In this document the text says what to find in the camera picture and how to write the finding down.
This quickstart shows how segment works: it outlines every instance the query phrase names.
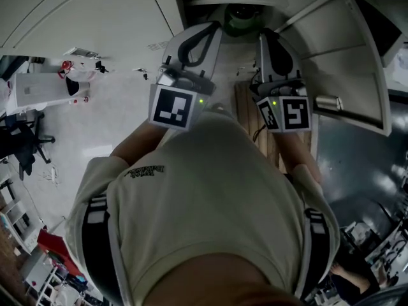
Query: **office chair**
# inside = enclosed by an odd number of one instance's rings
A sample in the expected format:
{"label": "office chair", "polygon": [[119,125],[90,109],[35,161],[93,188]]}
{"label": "office chair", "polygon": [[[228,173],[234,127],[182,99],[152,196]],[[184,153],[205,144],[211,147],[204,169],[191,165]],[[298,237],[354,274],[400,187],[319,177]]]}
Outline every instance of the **office chair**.
{"label": "office chair", "polygon": [[7,117],[6,126],[0,127],[0,159],[14,154],[20,163],[20,180],[24,179],[24,172],[29,176],[33,170],[35,153],[39,153],[45,163],[51,163],[41,148],[43,143],[55,143],[55,138],[40,139],[40,119],[44,113],[39,114],[34,122],[17,121],[15,115]]}

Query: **floor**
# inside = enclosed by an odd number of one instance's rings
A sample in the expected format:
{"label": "floor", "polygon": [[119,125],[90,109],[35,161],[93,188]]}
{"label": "floor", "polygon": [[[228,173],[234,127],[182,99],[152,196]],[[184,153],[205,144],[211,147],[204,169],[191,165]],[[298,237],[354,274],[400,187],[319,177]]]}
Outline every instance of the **floor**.
{"label": "floor", "polygon": [[364,221],[380,236],[390,230],[379,203],[390,213],[400,190],[408,144],[408,106],[391,102],[393,131],[385,137],[320,117],[318,163],[323,191],[340,226]]}
{"label": "floor", "polygon": [[[211,100],[223,103],[232,112],[234,81],[252,76],[252,63],[237,76],[236,62],[231,65],[219,58],[213,76],[217,90]],[[150,82],[155,75],[149,74],[151,78],[146,81],[137,72],[111,73],[91,82],[88,103],[50,106],[44,110],[41,132],[56,139],[54,144],[44,145],[52,163],[45,164],[36,156],[33,173],[21,182],[16,172],[17,160],[10,157],[13,190],[17,198],[31,206],[31,217],[38,216],[52,228],[69,215],[87,163],[93,157],[109,155],[147,118]],[[57,174],[54,181],[53,167]]]}

